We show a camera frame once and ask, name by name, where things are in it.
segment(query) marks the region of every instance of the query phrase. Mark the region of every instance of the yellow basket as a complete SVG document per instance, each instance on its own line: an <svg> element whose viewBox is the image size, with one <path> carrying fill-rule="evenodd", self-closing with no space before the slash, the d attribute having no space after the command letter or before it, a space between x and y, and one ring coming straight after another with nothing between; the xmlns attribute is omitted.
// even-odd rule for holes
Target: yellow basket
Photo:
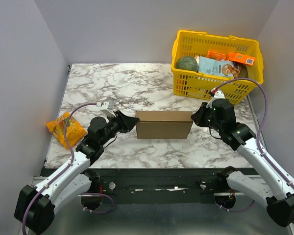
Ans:
<svg viewBox="0 0 294 235"><path fill-rule="evenodd" d="M175 63L182 56L206 56L209 50L223 54L238 52L255 57L254 65L246 66L248 76L259 84L264 82L263 57L258 41L234 36L213 36L208 35L206 32L180 30L177 33L172 49L171 71L173 72L174 94L199 99L210 99L209 91L211 89L233 79L175 68ZM235 81L222 87L222 91L232 104L237 104L255 87L256 85L250 81Z"/></svg>

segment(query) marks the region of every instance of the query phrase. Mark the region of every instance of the box lid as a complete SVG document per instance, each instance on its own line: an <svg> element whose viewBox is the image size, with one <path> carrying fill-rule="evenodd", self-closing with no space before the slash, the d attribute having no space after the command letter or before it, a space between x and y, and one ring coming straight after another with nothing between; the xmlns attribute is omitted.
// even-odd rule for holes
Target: box lid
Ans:
<svg viewBox="0 0 294 235"><path fill-rule="evenodd" d="M190 111L136 111L140 121L189 121L193 122Z"/></svg>

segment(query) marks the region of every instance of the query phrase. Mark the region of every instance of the yellow bag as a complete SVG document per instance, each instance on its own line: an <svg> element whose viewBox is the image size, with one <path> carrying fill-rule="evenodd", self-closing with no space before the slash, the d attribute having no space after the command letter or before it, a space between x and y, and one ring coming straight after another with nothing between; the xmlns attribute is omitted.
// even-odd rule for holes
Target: yellow bag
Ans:
<svg viewBox="0 0 294 235"><path fill-rule="evenodd" d="M64 115L58 117L55 121L51 121L46 124L49 131L57 138L57 140L63 144L66 149L69 149L64 140L64 126L68 117L70 116L69 112L65 112ZM87 132L84 128L76 121L74 117L70 118L70 122L67 126L67 138L70 146L73 146L78 142L82 137L84 137Z"/></svg>

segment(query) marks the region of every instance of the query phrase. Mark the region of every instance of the green melon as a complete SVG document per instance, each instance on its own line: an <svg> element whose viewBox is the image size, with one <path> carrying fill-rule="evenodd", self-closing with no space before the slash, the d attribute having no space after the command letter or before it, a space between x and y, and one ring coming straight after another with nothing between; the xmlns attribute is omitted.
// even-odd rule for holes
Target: green melon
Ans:
<svg viewBox="0 0 294 235"><path fill-rule="evenodd" d="M179 70L189 70L198 72L198 64L195 58L185 55L178 59L175 68Z"/></svg>

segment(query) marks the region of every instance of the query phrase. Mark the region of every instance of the orange package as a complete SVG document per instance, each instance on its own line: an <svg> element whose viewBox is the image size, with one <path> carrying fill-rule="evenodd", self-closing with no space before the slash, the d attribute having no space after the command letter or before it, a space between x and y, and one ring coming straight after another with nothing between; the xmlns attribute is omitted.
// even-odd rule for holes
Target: orange package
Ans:
<svg viewBox="0 0 294 235"><path fill-rule="evenodd" d="M243 55L240 53L229 53L227 60L239 62L246 65L253 65L255 62L255 57L249 55Z"/></svg>
<svg viewBox="0 0 294 235"><path fill-rule="evenodd" d="M55 121L51 121L46 124L49 131L57 138L57 140L63 144L66 149L69 149L64 140L64 126L68 117L70 116L69 112L65 112L64 115L58 117ZM73 146L78 142L82 137L84 137L87 132L84 128L76 121L74 117L70 118L70 122L67 126L67 138L69 144Z"/></svg>
<svg viewBox="0 0 294 235"><path fill-rule="evenodd" d="M226 59L226 54L221 54L218 52L213 52L213 51L208 51L207 53L207 58L213 59L213 60L225 60Z"/></svg>

